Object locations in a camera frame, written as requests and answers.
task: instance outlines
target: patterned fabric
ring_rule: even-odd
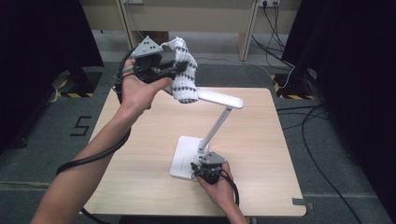
[[[186,71],[177,74],[172,85],[165,88],[164,91],[173,95],[173,97],[182,104],[197,102],[198,94],[195,87],[197,62],[189,53],[186,42],[182,38],[176,37],[176,39],[163,43],[161,46],[168,46],[175,52],[175,63],[189,62]]]

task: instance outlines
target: table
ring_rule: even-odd
[[[209,143],[210,150],[230,162],[244,215],[303,216],[305,206],[292,202],[303,196],[271,93],[255,88],[207,89],[244,100],[244,107],[233,110]],[[111,91],[92,136],[118,107]],[[222,110],[223,106],[203,101],[182,105],[160,91],[114,155],[85,208],[93,214],[224,216],[196,181],[169,174],[178,138],[205,137]]]

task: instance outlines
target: power outlet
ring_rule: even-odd
[[[279,7],[280,0],[260,0],[259,2],[259,7],[262,7],[262,3],[266,1],[267,2],[267,7],[275,7],[276,4]]]

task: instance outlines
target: person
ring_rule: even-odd
[[[134,64],[127,60],[124,67]],[[169,77],[150,84],[131,76],[133,71],[122,74],[122,103],[115,116],[74,158],[87,158],[115,146],[148,109],[156,93],[171,84]],[[32,222],[36,223],[74,223],[83,205],[90,199],[99,185],[113,154],[95,162],[73,167],[58,174],[41,199]],[[223,169],[232,178],[230,166]],[[207,184],[201,177],[198,183],[205,189],[215,203],[233,224],[248,223],[233,200],[233,189],[222,177],[215,185]]]

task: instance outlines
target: hand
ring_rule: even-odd
[[[124,67],[134,64],[134,59],[127,60]],[[127,76],[133,71],[122,74],[122,104],[127,108],[134,108],[142,114],[151,105],[155,94],[169,86],[172,78],[166,77],[150,84],[146,84],[139,80],[136,76]]]
[[[230,164],[228,162],[222,164],[222,169],[227,172],[231,180],[233,180]],[[223,177],[220,177],[218,182],[214,185],[208,184],[200,176],[197,177],[197,180],[198,183],[205,189],[212,202],[215,203],[222,210],[230,207],[231,205],[235,205],[235,201],[233,198],[233,188],[231,187],[230,183]]]
[[[222,169],[227,172],[233,181],[233,175],[231,174],[230,164],[223,163]],[[224,212],[231,224],[248,224],[241,209],[236,205],[233,198],[233,188],[230,183],[220,177],[218,182],[214,185],[208,184],[200,176],[197,177],[198,183],[205,189],[213,203],[215,203]]]

